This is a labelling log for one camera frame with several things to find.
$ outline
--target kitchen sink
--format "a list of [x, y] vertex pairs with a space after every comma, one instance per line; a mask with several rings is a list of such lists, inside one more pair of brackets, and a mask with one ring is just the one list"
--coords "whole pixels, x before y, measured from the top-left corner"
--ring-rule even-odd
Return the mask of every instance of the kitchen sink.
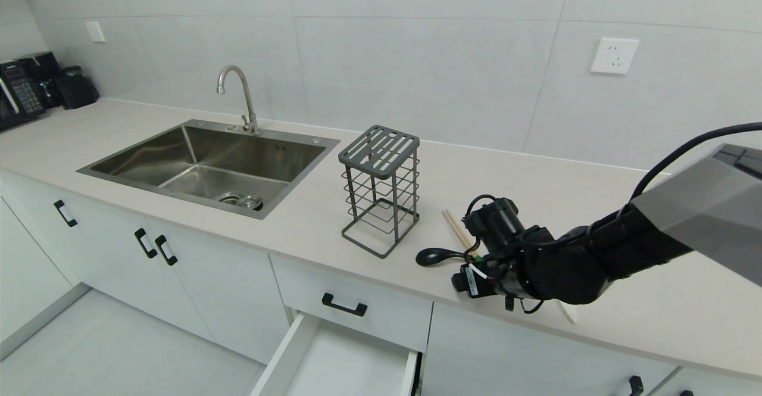
[[193, 119], [79, 173], [264, 219], [338, 143]]

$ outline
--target countertop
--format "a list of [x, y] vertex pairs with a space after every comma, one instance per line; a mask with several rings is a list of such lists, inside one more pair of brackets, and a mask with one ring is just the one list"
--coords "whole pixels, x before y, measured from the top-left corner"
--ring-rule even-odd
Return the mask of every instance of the countertop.
[[76, 173], [189, 119], [240, 123], [239, 116], [103, 99], [76, 110], [52, 111], [2, 133], [0, 169], [478, 314], [655, 360], [762, 381], [762, 288], [699, 253], [614, 283], [598, 301], [577, 307], [576, 325], [556, 302], [525, 315], [504, 311], [498, 296], [471, 300], [455, 292], [449, 279], [458, 261], [432, 268], [414, 262], [416, 252], [426, 247], [462, 249], [442, 211], [448, 208], [460, 217], [476, 195], [511, 198], [526, 227], [547, 226], [560, 236], [620, 208], [643, 171], [423, 141], [421, 220], [384, 260], [340, 234], [351, 218], [337, 154], [357, 132], [262, 121], [264, 129], [341, 141], [264, 220]]

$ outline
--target black appliance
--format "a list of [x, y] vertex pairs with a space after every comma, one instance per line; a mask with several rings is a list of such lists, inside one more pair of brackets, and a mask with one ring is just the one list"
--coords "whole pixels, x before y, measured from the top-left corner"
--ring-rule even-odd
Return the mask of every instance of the black appliance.
[[61, 92], [64, 108], [80, 108], [98, 100], [98, 90], [90, 78], [82, 76], [79, 66], [66, 67], [54, 78]]
[[21, 63], [0, 63], [0, 130], [23, 124], [45, 113], [43, 92]]
[[54, 82], [61, 71], [58, 61], [50, 51], [34, 52], [16, 59], [24, 67], [27, 75], [40, 86], [40, 102], [45, 108], [63, 104], [63, 98]]

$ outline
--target cabinet handle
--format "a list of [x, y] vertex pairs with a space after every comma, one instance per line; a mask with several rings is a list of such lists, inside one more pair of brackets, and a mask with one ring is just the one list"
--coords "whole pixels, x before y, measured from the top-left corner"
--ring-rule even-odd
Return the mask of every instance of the cabinet handle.
[[52, 203], [52, 204], [55, 206], [55, 209], [58, 211], [58, 214], [61, 215], [61, 218], [63, 218], [63, 221], [66, 222], [68, 227], [76, 227], [77, 226], [77, 220], [74, 220], [74, 219], [69, 220], [69, 219], [66, 218], [66, 216], [63, 215], [63, 211], [61, 211], [61, 209], [63, 208], [63, 206], [66, 205], [65, 203], [63, 203], [63, 201], [58, 200], [58, 201], [56, 201], [55, 203]]
[[368, 311], [368, 306], [365, 305], [365, 304], [362, 304], [362, 303], [358, 303], [357, 304], [357, 308], [355, 308], [353, 310], [348, 309], [347, 307], [343, 307], [343, 306], [334, 304], [333, 303], [333, 295], [331, 295], [328, 292], [324, 293], [324, 295], [323, 295], [323, 305], [325, 305], [326, 307], [331, 307], [331, 308], [335, 308], [337, 310], [341, 310], [341, 311], [349, 313], [349, 314], [354, 314], [354, 315], [359, 316], [359, 317], [364, 317], [365, 312]]
[[148, 250], [145, 248], [145, 244], [142, 243], [142, 238], [145, 236], [145, 230], [144, 228], [140, 228], [139, 230], [135, 231], [135, 239], [137, 239], [138, 244], [140, 244], [140, 247], [145, 252], [145, 255], [148, 258], [154, 258], [156, 256], [156, 249], [150, 249]]
[[167, 242], [166, 236], [160, 235], [156, 239], [156, 247], [158, 247], [158, 251], [161, 252], [161, 255], [164, 257], [164, 262], [167, 263], [169, 266], [173, 266], [175, 263], [177, 263], [177, 257], [172, 255], [171, 257], [167, 257], [167, 253], [164, 252], [164, 249], [161, 247], [165, 242]]
[[637, 375], [632, 375], [632, 377], [629, 377], [629, 388], [632, 391], [629, 396], [640, 396], [645, 390], [643, 387], [643, 380], [640, 379], [640, 377]]

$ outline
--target microwave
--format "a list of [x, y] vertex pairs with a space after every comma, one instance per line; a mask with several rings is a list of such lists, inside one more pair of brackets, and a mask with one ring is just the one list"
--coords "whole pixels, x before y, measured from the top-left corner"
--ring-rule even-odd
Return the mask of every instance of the microwave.
[[0, 130], [31, 121], [45, 113], [43, 92], [21, 63], [0, 63]]

